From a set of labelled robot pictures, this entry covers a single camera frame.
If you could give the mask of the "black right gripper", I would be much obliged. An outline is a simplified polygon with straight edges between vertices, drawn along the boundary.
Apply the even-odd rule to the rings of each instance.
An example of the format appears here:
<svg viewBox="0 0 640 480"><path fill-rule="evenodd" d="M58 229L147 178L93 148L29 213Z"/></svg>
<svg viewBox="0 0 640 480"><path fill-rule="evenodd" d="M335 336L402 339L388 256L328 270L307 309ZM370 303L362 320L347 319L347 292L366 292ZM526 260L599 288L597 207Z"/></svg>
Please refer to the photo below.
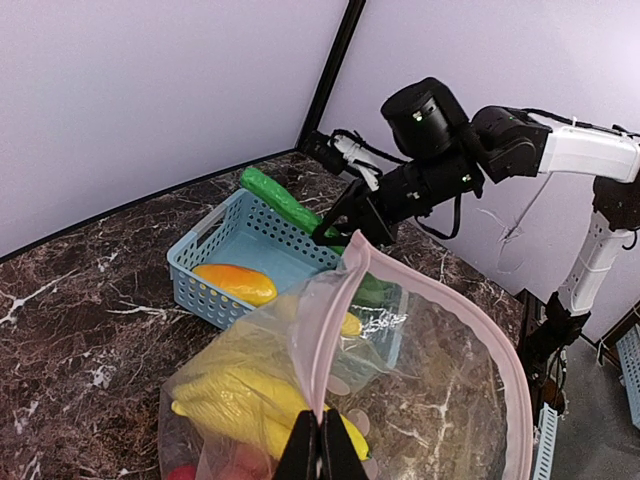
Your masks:
<svg viewBox="0 0 640 480"><path fill-rule="evenodd" d="M389 220L374 199L365 194L363 180L354 180L340 195L320 224L312 232L319 246L347 246L360 230L375 246L392 245L397 240L398 225Z"/></svg>

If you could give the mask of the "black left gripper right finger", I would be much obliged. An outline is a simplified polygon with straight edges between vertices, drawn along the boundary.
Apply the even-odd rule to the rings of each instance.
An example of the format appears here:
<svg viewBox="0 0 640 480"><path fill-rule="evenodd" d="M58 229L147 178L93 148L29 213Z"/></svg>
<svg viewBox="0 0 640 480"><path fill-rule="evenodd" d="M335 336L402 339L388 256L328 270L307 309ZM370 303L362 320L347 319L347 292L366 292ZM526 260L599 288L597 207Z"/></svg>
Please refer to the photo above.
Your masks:
<svg viewBox="0 0 640 480"><path fill-rule="evenodd" d="M362 462L335 409L323 415L319 430L319 471L323 480L367 480Z"/></svg>

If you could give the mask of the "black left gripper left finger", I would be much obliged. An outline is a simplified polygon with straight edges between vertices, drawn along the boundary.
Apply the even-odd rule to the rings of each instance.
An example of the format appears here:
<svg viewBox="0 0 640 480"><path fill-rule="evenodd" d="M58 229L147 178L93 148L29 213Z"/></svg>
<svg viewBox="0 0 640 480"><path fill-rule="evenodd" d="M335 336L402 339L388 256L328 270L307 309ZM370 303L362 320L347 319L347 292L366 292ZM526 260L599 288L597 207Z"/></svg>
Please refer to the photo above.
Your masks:
<svg viewBox="0 0 640 480"><path fill-rule="evenodd" d="M320 428L313 411L301 411L279 460L274 480L317 480L320 477Z"/></svg>

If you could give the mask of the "green cucumber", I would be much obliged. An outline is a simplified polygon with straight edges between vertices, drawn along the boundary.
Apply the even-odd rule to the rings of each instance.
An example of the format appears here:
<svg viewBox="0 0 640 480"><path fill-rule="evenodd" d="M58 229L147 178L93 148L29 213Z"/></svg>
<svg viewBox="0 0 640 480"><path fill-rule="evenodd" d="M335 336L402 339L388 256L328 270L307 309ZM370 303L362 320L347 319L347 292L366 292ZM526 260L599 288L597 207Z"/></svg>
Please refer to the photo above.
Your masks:
<svg viewBox="0 0 640 480"><path fill-rule="evenodd" d="M311 235L314 229L324 220L323 216L317 215L299 203L276 180L256 168L246 168L240 177L240 183L245 189L259 197L276 211L283 219L308 235Z"/></svg>

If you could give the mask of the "yellow banana bunch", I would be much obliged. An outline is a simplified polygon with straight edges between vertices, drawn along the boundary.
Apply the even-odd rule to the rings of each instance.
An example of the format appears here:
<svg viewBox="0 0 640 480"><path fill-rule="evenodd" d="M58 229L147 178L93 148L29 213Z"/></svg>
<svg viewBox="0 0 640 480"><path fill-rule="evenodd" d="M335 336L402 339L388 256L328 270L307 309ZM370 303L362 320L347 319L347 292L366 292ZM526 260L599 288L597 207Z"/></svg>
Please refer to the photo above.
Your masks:
<svg viewBox="0 0 640 480"><path fill-rule="evenodd" d="M179 372L171 409L202 430L281 458L300 412L300 392L284 338L245 321L214 339Z"/></svg>

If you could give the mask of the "red lychee bunch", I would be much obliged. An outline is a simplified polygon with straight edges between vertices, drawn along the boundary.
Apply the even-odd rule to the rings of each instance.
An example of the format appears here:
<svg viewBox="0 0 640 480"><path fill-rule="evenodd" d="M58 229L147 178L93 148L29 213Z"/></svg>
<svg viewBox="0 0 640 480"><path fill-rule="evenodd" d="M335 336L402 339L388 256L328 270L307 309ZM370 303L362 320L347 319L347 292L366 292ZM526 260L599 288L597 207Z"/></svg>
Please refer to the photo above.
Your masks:
<svg viewBox="0 0 640 480"><path fill-rule="evenodd" d="M193 463L186 463L172 468L166 476L167 480L195 480L197 476L197 466Z"/></svg>

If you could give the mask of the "clear zip top bag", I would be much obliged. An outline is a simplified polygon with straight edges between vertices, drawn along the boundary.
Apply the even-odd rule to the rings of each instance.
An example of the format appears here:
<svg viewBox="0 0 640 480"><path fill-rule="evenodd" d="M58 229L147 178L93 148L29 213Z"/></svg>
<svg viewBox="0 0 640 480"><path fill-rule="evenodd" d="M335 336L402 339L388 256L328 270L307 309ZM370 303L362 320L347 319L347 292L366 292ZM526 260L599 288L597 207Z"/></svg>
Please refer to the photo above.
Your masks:
<svg viewBox="0 0 640 480"><path fill-rule="evenodd" d="M286 297L280 294L222 333L245 321L282 336L307 410L319 428L326 411L339 413L368 479L528 478L532 407L523 367L503 331L474 303L383 254L361 234L341 258L341 268L295 290L296 320L273 316ZM374 358L360 335L341 335L366 273L402 288L391 304L406 315L392 369ZM280 459L210 434L172 411L170 389L184 366L161 390L161 477L193 463L196 479L273 479Z"/></svg>

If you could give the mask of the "yellow corn cob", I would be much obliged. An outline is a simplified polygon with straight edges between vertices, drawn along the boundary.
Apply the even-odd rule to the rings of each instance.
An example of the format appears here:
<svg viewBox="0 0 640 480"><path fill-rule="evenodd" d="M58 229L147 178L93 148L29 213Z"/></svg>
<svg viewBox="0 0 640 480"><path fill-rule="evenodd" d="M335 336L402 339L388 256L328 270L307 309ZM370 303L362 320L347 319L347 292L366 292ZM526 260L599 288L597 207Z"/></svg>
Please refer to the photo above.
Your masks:
<svg viewBox="0 0 640 480"><path fill-rule="evenodd" d="M343 337L358 337L362 332L362 323L354 314L347 312L341 325Z"/></svg>

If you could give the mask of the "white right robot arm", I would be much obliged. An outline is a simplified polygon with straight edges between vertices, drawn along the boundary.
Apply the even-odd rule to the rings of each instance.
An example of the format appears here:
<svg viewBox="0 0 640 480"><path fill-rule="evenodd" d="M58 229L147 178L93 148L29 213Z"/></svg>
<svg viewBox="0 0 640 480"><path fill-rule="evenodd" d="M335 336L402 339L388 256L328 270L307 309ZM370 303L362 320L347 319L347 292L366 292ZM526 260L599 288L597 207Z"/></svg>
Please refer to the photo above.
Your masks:
<svg viewBox="0 0 640 480"><path fill-rule="evenodd" d="M543 362L580 335L618 254L639 234L639 136L544 110L490 105L468 116L452 91L429 77L389 97L381 108L399 149L381 173L381 151L359 135L313 132L307 153L354 181L312 230L323 246L344 246L355 232L392 244L406 219L422 221L446 201L481 196L486 181L575 173L591 176L592 215L566 280L545 306L545 322L524 342L524 361Z"/></svg>

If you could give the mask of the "green bell pepper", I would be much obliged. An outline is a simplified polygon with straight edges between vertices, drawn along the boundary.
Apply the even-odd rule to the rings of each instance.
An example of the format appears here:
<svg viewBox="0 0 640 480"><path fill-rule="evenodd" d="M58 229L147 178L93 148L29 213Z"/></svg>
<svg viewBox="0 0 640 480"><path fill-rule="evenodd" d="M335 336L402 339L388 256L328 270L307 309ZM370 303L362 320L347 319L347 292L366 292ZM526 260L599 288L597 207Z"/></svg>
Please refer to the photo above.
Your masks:
<svg viewBox="0 0 640 480"><path fill-rule="evenodd" d="M382 308L391 305L401 296L402 288L394 282L380 280L366 273L351 303L356 306Z"/></svg>

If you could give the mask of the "orange mango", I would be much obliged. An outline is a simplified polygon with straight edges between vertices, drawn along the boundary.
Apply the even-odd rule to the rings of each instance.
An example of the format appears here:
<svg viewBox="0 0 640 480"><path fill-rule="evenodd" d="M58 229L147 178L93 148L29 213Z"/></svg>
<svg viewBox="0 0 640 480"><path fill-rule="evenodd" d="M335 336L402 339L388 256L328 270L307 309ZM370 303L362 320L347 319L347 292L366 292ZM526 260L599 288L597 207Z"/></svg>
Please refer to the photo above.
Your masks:
<svg viewBox="0 0 640 480"><path fill-rule="evenodd" d="M275 283L265 274L233 264L201 264L192 272L233 297L254 307L278 296Z"/></svg>

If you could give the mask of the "black frame post right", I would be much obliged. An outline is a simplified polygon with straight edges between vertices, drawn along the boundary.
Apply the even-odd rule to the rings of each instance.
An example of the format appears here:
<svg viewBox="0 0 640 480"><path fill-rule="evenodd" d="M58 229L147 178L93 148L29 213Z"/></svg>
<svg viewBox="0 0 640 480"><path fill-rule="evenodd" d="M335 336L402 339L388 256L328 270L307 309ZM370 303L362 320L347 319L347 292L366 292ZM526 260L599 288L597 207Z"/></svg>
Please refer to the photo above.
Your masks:
<svg viewBox="0 0 640 480"><path fill-rule="evenodd" d="M309 135L320 126L365 5L365 0L349 0L347 2L298 136L295 146L297 151L302 150Z"/></svg>

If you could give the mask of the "black right table rail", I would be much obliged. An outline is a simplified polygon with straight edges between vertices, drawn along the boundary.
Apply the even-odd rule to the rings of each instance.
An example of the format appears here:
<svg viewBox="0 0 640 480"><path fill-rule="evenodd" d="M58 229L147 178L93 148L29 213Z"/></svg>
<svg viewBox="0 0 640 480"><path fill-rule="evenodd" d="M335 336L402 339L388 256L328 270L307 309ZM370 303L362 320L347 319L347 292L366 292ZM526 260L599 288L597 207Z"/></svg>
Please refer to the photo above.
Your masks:
<svg viewBox="0 0 640 480"><path fill-rule="evenodd" d="M521 290L516 299L523 305L517 353L527 377L532 404L536 406L546 381L547 361L536 357L532 337L541 326L544 303L527 289Z"/></svg>

